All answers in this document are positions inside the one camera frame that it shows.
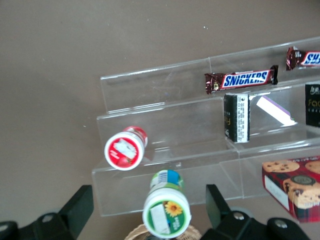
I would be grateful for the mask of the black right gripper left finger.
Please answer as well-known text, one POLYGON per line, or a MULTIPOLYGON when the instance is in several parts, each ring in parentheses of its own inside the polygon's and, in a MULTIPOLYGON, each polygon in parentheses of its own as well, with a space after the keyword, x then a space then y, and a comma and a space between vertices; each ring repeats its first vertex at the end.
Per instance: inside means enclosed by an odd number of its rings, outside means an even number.
POLYGON ((93 188, 83 185, 58 211, 19 230, 20 240, 76 240, 94 210, 93 188))

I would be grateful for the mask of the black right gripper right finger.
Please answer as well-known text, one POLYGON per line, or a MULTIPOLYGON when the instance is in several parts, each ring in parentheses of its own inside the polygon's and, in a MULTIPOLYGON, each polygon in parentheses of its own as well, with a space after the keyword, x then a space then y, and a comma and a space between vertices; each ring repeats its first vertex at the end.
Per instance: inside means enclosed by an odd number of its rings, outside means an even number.
POLYGON ((267 240, 267 226, 244 211, 231 210, 215 184, 206 186, 206 211, 212 225, 202 240, 267 240))

